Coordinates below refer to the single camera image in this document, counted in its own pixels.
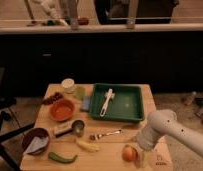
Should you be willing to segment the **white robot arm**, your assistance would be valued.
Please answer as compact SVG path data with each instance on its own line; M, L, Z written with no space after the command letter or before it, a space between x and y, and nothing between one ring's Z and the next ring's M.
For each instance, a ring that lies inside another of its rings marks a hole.
M187 128L177 121L177 114L170 109L156 110L147 116L146 125L137 132L138 146L151 151L158 140L168 135L203 158L203 134Z

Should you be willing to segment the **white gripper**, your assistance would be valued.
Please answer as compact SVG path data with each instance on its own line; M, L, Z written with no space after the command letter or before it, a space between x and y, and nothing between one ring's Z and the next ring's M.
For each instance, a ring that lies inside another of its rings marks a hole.
M134 163L138 168L146 168L149 165L152 155L150 150L156 146L158 140L163 136L163 133L156 131L150 125L146 125L137 133L136 141L139 147L135 148L136 159Z

